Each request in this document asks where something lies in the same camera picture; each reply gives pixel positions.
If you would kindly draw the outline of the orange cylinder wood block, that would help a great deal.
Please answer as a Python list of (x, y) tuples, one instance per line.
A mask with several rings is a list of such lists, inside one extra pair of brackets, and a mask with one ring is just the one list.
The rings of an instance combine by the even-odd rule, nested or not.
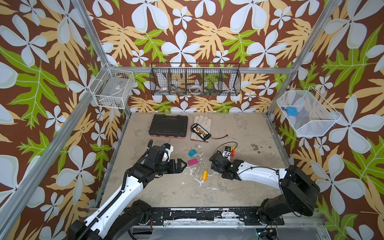
[(208, 171), (203, 171), (202, 180), (206, 181), (208, 179)]

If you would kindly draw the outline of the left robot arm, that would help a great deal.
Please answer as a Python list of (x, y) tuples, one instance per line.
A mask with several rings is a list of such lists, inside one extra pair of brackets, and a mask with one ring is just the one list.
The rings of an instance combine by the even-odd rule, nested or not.
[(150, 222), (151, 206), (132, 200), (154, 179), (180, 174), (187, 167), (182, 159), (170, 158), (173, 146), (148, 146), (139, 160), (124, 173), (121, 186), (91, 216), (75, 221), (68, 229), (70, 240), (116, 240), (131, 227)]

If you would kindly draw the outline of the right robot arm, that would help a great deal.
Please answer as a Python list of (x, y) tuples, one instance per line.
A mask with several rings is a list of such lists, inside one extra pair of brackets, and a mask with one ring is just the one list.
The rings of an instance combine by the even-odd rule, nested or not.
[(257, 220), (263, 224), (278, 224), (280, 217), (297, 213), (311, 217), (320, 193), (320, 187), (299, 167), (286, 169), (256, 166), (242, 160), (230, 161), (219, 151), (210, 158), (211, 169), (228, 180), (250, 181), (280, 190), (281, 194), (263, 200), (257, 210)]

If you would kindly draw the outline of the magenta wood block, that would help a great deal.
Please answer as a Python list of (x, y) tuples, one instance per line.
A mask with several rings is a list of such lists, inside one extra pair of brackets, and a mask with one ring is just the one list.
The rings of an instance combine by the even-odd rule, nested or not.
[(197, 165), (198, 163), (199, 163), (198, 159), (193, 159), (188, 161), (189, 166), (194, 166), (194, 165)]

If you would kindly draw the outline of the teal wood block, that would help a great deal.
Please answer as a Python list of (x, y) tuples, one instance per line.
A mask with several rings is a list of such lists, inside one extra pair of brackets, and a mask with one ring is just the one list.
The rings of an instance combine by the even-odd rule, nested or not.
[(190, 157), (193, 157), (193, 156), (195, 156), (197, 154), (197, 151), (196, 150), (191, 150), (189, 153), (188, 153), (188, 155), (190, 156)]

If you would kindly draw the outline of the white work glove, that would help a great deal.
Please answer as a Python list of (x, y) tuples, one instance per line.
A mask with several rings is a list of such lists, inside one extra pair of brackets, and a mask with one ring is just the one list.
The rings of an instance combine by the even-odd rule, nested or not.
[[(203, 115), (195, 116), (193, 125), (194, 124), (198, 124), (198, 129), (203, 130), (205, 134), (211, 133), (212, 119), (210, 117), (203, 116)], [(201, 139), (200, 136), (201, 134), (196, 134), (193, 131), (191, 131), (190, 140), (203, 142), (204, 140)]]

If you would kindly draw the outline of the black plastic tool case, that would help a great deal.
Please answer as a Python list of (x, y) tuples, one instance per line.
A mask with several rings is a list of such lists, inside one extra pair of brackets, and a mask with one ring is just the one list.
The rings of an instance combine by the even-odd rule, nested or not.
[(187, 116), (156, 114), (151, 122), (149, 135), (166, 138), (185, 138), (187, 135), (187, 128)]

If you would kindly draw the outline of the white tape roll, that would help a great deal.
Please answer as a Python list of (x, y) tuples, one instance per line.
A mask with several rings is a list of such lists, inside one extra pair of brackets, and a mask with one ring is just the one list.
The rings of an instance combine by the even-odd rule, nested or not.
[(200, 93), (203, 90), (202, 86), (200, 85), (190, 85), (189, 91), (191, 93)]

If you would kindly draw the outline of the blue object in basket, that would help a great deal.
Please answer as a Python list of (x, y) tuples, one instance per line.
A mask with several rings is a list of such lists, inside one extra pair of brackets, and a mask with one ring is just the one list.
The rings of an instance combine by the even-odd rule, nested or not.
[(297, 117), (299, 115), (299, 112), (297, 108), (295, 107), (281, 107), (282, 111), (287, 114), (289, 117)]

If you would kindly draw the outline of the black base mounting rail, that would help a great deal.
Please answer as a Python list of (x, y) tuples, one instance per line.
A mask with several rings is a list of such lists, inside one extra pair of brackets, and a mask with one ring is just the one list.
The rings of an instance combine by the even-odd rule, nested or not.
[(150, 223), (154, 226), (164, 225), (166, 221), (181, 219), (195, 220), (201, 222), (214, 222), (215, 220), (238, 220), (246, 226), (271, 224), (283, 226), (283, 217), (279, 216), (274, 220), (259, 213), (258, 207), (227, 207), (227, 208), (151, 208)]

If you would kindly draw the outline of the aluminium frame rail right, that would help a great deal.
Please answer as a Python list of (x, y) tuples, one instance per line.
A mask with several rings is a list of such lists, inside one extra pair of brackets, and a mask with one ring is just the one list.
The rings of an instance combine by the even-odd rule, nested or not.
[(272, 135), (272, 138), (273, 138), (273, 141), (277, 147), (277, 150), (282, 158), (282, 161), (284, 163), (284, 165), (286, 166), (286, 168), (288, 168), (290, 165), (292, 165), (294, 162), (292, 161), (292, 159), (290, 158), (290, 156), (287, 154), (287, 151), (285, 149), (285, 145), (284, 143), (282, 143), (281, 139), (280, 139), (280, 135), (278, 134), (278, 132), (276, 131), (276, 128), (275, 126), (273, 125), (273, 122), (269, 119), (269, 116), (268, 114), (265, 114), (263, 113), (263, 117), (267, 123), (267, 126), (269, 128), (269, 131)]

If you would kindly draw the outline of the aluminium frame rail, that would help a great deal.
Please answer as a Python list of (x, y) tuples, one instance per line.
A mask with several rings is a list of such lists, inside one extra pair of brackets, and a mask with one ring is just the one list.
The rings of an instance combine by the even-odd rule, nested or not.
[(57, 135), (43, 152), (43, 155), (21, 182), (18, 190), (10, 196), (10, 201), (5, 204), (5, 208), (1, 212), (1, 239), (5, 239), (13, 228), (16, 220), (27, 206), (37, 187), (58, 157), (61, 149), (65, 146), (86, 109), (91, 104), (91, 100), (91, 93), (86, 91)]
[(280, 139), (280, 135), (278, 134), (278, 132), (276, 131), (276, 128), (275, 126), (273, 125), (273, 122), (269, 119), (269, 116), (268, 114), (265, 114), (263, 113), (263, 117), (267, 123), (267, 126), (269, 128), (269, 131), (272, 135), (272, 138), (273, 138), (273, 141), (277, 147), (277, 150), (282, 158), (282, 161), (284, 163), (284, 165), (286, 166), (286, 168), (288, 168), (290, 165), (292, 165), (294, 162), (292, 161), (292, 159), (290, 158), (290, 156), (287, 154), (287, 151), (285, 149), (285, 145), (284, 143), (282, 143), (281, 139)]

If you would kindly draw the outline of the aluminium frame rail left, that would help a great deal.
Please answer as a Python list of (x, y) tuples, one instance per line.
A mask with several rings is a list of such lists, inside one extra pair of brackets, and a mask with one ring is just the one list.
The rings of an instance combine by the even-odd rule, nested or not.
[(86, 91), (57, 135), (43, 152), (43, 155), (21, 182), (18, 190), (10, 196), (10, 201), (5, 204), (5, 208), (1, 212), (1, 239), (5, 239), (13, 228), (16, 220), (27, 206), (37, 187), (58, 157), (61, 149), (65, 146), (86, 109), (91, 104), (91, 100), (91, 93)]

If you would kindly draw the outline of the aluminium frame post left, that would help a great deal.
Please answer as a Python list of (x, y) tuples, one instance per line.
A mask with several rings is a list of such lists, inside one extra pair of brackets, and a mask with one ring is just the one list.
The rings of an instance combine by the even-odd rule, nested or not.
[[(71, 3), (74, 5), (75, 10), (79, 12), (81, 22), (84, 25), (84, 28), (86, 30), (86, 33), (88, 35), (88, 38), (90, 40), (90, 43), (94, 47), (94, 51), (96, 56), (99, 58), (100, 63), (101, 63), (101, 68), (104, 65), (110, 65), (113, 66), (109, 60), (107, 59), (107, 54), (105, 50), (103, 49), (102, 43), (97, 35), (96, 29), (90, 20), (90, 16), (88, 14), (88, 11), (86, 9), (86, 6), (83, 1), (71, 1)], [(130, 108), (128, 106), (128, 103), (126, 105), (125, 109), (121, 109), (125, 112), (127, 118), (129, 119), (132, 115), (132, 112), (130, 111)]]

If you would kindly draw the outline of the aluminium frame post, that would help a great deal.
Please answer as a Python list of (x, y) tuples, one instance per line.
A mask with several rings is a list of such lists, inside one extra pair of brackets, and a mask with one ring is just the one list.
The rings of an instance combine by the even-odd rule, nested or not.
[(326, 6), (324, 7), (317, 22), (315, 23), (314, 27), (310, 32), (309, 37), (305, 41), (303, 48), (297, 57), (297, 60), (295, 61), (295, 63), (293, 63), (291, 72), (289, 74), (287, 73), (286, 79), (282, 82), (281, 87), (279, 88), (274, 99), (272, 100), (271, 105), (268, 108), (268, 111), (266, 113), (267, 117), (269, 117), (274, 113), (274, 110), (277, 107), (278, 99), (289, 89), (291, 82), (295, 79), (295, 75), (298, 74), (299, 72), (299, 67), (303, 65), (305, 57), (314, 46), (317, 38), (320, 36), (320, 33), (324, 29), (325, 25), (328, 23), (328, 20), (333, 15), (336, 7), (338, 7), (341, 4), (341, 2), (342, 1), (328, 1)]
[[(94, 47), (94, 51), (96, 56), (99, 58), (100, 63), (101, 63), (101, 68), (104, 65), (110, 65), (113, 66), (109, 60), (107, 59), (107, 54), (105, 50), (103, 49), (102, 43), (97, 35), (96, 29), (90, 20), (90, 16), (88, 14), (88, 11), (86, 9), (86, 6), (83, 1), (71, 1), (71, 3), (74, 5), (75, 10), (79, 12), (81, 22), (84, 25), (84, 28), (86, 30), (86, 33), (88, 35), (88, 38), (90, 40), (90, 43)], [(128, 106), (128, 103), (126, 105), (125, 109), (121, 109), (125, 112), (127, 118), (129, 119), (132, 115), (132, 112), (130, 111), (130, 108)]]

